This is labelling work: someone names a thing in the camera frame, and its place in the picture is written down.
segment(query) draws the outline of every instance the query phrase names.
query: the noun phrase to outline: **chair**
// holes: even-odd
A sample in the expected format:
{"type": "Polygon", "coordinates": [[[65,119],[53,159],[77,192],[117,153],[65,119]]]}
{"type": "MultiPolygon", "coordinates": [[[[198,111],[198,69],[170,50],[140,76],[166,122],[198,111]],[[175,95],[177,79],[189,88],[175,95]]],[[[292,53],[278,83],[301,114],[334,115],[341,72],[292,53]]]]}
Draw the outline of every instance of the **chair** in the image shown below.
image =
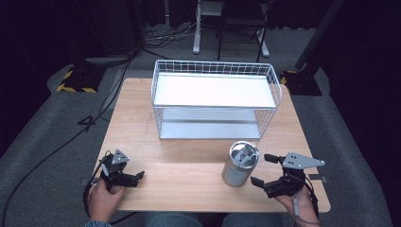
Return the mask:
{"type": "Polygon", "coordinates": [[[263,43],[266,36],[267,28],[267,15],[271,6],[271,1],[265,1],[268,8],[264,12],[261,7],[261,1],[259,0],[224,0],[223,7],[220,16],[220,25],[218,28],[218,61],[220,61],[221,44],[230,43],[230,41],[222,39],[223,31],[225,29],[240,29],[249,30],[254,29],[253,38],[259,36],[261,32],[261,38],[256,39],[258,43],[258,53],[256,61],[259,61],[260,54],[262,52],[263,43]]]}

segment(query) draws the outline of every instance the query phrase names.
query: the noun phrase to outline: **gray carpet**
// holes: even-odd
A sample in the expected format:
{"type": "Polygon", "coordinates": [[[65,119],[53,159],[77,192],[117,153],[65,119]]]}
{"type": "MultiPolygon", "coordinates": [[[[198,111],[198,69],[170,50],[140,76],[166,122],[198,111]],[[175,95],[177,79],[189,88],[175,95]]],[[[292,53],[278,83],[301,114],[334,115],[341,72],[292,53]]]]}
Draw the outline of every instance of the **gray carpet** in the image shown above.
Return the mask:
{"type": "MultiPolygon", "coordinates": [[[[268,59],[277,74],[294,69],[314,30],[269,30],[268,59]]],[[[200,54],[192,54],[193,38],[150,49],[175,60],[215,61],[218,40],[216,31],[202,33],[200,54]]],[[[251,62],[256,50],[227,44],[222,61],[251,62]]],[[[154,62],[160,59],[141,51],[132,61],[127,77],[151,77],[154,62]]],[[[109,68],[97,94],[56,92],[70,65],[66,65],[48,81],[51,97],[27,123],[7,153],[0,160],[0,207],[12,188],[45,156],[71,139],[84,126],[77,123],[88,115],[97,116],[100,105],[108,97],[122,66],[109,68]]],[[[328,180],[324,184],[331,202],[331,211],[321,214],[323,226],[392,226],[381,187],[367,166],[329,96],[329,85],[323,71],[316,79],[323,96],[293,96],[295,109],[305,131],[312,154],[326,161],[319,169],[328,180]]],[[[113,105],[104,118],[110,119],[113,105]]],[[[82,133],[65,148],[42,163],[20,186],[7,211],[7,226],[83,226],[88,220],[82,207],[81,195],[92,174],[96,158],[108,128],[108,121],[99,119],[88,132],[82,133]]],[[[121,217],[127,213],[118,212],[121,217]]],[[[208,226],[216,214],[200,214],[208,226]]],[[[293,221],[281,214],[285,226],[293,221]]],[[[117,226],[143,226],[143,214],[135,215],[117,226]]]]}

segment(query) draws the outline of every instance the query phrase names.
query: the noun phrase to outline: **can lid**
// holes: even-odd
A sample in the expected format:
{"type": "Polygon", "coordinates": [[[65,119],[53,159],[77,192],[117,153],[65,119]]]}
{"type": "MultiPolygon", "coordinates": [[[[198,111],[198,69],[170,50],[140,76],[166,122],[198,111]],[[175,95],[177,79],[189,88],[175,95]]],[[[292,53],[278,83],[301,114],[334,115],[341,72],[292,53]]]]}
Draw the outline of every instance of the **can lid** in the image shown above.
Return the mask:
{"type": "Polygon", "coordinates": [[[235,142],[230,148],[234,165],[241,168],[252,168],[259,162],[259,151],[254,144],[246,141],[235,142]]]}

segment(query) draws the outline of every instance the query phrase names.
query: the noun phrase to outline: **dark background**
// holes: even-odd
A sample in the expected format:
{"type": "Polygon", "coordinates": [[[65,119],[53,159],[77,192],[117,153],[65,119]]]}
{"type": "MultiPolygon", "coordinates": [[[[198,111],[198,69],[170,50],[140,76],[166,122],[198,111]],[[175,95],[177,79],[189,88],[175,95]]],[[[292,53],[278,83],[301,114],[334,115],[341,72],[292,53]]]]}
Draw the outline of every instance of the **dark background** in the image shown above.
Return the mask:
{"type": "MultiPolygon", "coordinates": [[[[114,2],[112,6],[107,1],[0,2],[0,155],[50,96],[46,87],[50,76],[68,63],[115,54],[107,47],[127,52],[141,46],[135,25],[165,22],[162,0],[140,5],[143,15],[135,11],[138,1],[114,2]]],[[[194,11],[196,1],[188,2],[170,2],[170,12],[177,12],[170,18],[172,26],[194,19],[194,14],[186,13],[194,11]]],[[[270,27],[317,27],[331,2],[279,1],[270,27]],[[307,13],[314,7],[321,12],[307,13]]],[[[396,215],[401,201],[397,186],[401,162],[399,5],[397,1],[344,1],[307,60],[328,76],[330,95],[383,188],[395,226],[400,223],[396,215]]]]}

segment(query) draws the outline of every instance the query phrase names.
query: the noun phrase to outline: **sleeve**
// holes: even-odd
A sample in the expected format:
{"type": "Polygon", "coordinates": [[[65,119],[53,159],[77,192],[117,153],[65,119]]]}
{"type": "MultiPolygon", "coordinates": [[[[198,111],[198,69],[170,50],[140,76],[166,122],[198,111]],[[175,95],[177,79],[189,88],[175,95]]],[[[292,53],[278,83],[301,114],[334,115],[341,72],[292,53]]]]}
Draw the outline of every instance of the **sleeve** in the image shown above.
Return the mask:
{"type": "Polygon", "coordinates": [[[91,220],[84,227],[112,227],[112,225],[103,221],[91,220]]]}

